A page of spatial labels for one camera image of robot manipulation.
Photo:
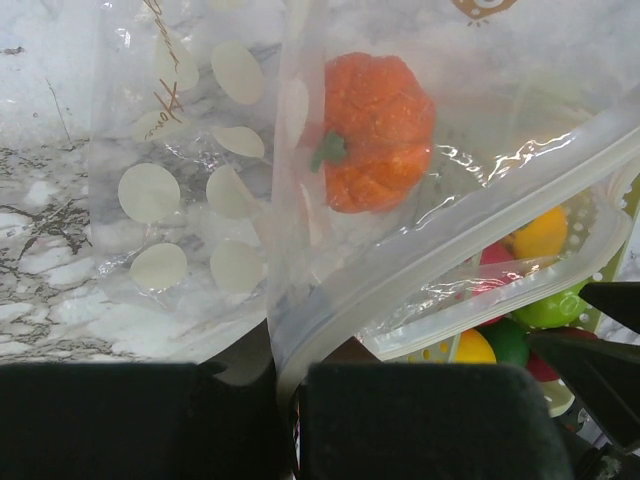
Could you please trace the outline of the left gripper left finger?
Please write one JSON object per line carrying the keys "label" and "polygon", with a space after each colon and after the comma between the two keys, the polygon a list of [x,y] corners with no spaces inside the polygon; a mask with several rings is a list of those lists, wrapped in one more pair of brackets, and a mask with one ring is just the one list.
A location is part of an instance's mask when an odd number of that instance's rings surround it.
{"label": "left gripper left finger", "polygon": [[279,479],[265,325],[199,363],[1,369],[5,479]]}

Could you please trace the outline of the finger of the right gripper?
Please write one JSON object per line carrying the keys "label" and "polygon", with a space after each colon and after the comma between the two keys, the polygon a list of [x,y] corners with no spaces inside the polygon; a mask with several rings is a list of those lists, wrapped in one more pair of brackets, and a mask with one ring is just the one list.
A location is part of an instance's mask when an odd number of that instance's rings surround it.
{"label": "finger of the right gripper", "polygon": [[581,289],[579,296],[619,323],[639,322],[638,282],[588,283]]}
{"label": "finger of the right gripper", "polygon": [[564,381],[609,440],[639,448],[639,347],[579,329],[547,329],[527,344]]}

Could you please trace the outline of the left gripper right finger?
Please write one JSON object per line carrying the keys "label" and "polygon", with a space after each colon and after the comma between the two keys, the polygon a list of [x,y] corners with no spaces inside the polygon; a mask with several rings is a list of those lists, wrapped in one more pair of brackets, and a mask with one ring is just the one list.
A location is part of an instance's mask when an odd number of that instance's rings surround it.
{"label": "left gripper right finger", "polygon": [[383,363],[355,340],[300,389],[300,479],[571,479],[546,401],[519,367]]}

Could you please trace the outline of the pale green plastic basket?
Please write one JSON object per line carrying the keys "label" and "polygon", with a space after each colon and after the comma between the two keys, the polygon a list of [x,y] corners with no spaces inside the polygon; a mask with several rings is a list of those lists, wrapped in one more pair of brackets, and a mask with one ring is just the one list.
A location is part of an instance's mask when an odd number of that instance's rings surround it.
{"label": "pale green plastic basket", "polygon": [[[441,281],[449,288],[452,306],[429,315],[424,303],[412,306],[418,319],[404,327],[412,344],[387,360],[403,363],[451,363],[458,348],[460,334],[508,318],[529,332],[547,329],[579,329],[594,333],[600,313],[587,305],[586,311],[569,325],[535,329],[518,322],[512,313],[535,301],[563,291],[580,282],[610,281],[614,278],[626,244],[631,237],[635,210],[629,201],[635,197],[639,157],[633,155],[622,168],[601,182],[564,202],[568,236],[562,251],[553,257],[515,261],[514,280],[480,296],[471,297],[471,287],[478,279],[480,254],[466,262],[459,282]],[[550,266],[543,266],[543,261]],[[530,353],[525,366],[538,381],[551,416],[565,414],[575,396],[542,360]]]}

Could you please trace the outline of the yellow toy bell pepper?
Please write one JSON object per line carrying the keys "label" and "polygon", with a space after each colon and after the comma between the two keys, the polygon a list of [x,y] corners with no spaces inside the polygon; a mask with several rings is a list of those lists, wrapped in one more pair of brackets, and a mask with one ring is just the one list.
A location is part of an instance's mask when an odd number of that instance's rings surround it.
{"label": "yellow toy bell pepper", "polygon": [[557,256],[568,236],[565,209],[556,206],[536,217],[501,240],[501,244],[516,258]]}

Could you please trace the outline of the clear zip top bag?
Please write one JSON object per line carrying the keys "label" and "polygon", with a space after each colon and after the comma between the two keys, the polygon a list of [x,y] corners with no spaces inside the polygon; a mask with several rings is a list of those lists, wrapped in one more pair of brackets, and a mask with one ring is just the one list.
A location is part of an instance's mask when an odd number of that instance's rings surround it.
{"label": "clear zip top bag", "polygon": [[166,357],[266,321],[280,387],[419,350],[604,266],[630,230],[635,1],[103,1],[100,286]]}

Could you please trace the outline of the orange toy pumpkin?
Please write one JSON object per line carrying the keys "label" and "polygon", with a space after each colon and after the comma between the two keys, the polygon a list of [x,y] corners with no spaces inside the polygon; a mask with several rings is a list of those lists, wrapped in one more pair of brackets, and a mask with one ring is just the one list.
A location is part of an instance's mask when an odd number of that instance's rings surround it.
{"label": "orange toy pumpkin", "polygon": [[340,55],[325,67],[324,134],[311,170],[345,214],[403,203],[430,167],[436,109],[398,56]]}

